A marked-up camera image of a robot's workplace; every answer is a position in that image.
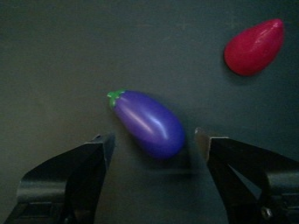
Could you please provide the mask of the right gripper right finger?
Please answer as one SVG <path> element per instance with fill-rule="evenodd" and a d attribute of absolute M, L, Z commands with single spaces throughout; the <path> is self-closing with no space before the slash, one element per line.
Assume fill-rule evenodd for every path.
<path fill-rule="evenodd" d="M 299 224 L 299 162 L 200 128 L 195 141 L 228 224 Z"/>

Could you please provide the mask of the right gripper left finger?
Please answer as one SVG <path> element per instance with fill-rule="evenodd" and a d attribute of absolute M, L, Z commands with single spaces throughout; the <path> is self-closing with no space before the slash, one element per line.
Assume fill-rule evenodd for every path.
<path fill-rule="evenodd" d="M 4 224 L 93 224 L 115 141 L 99 135 L 29 170 Z"/>

